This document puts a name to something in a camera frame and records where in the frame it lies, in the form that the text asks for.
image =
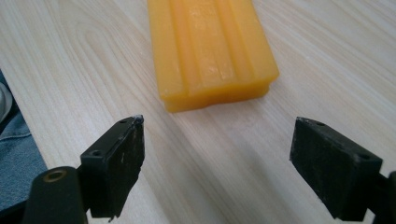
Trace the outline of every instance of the soap bar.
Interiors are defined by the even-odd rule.
[[[169,112],[261,97],[278,76],[251,0],[148,0],[148,14]]]

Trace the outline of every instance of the black plastic part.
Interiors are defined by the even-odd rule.
[[[92,217],[119,217],[145,158],[143,117],[123,119],[81,155],[84,206]]]
[[[22,223],[87,223],[77,170],[65,166],[38,175]]]
[[[17,203],[0,212],[0,223],[22,223],[26,201]]]
[[[363,221],[380,158],[323,123],[297,118],[290,160],[334,218]]]
[[[369,202],[370,210],[375,213],[374,224],[396,223],[396,173],[386,179],[380,175]]]

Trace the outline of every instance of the blue fabric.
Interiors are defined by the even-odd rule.
[[[0,211],[26,200],[33,179],[47,170],[21,111],[13,107],[0,125]]]

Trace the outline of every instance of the yellow soap bar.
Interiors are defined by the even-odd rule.
[[[263,96],[279,74],[251,0],[148,0],[148,13],[169,112]]]

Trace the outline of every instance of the table surface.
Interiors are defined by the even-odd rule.
[[[280,70],[271,90],[169,114],[146,1],[1,1],[1,69],[48,167],[79,166],[143,114],[147,157],[114,223],[340,222],[289,161],[294,121],[327,123],[396,170],[395,1],[253,2]]]

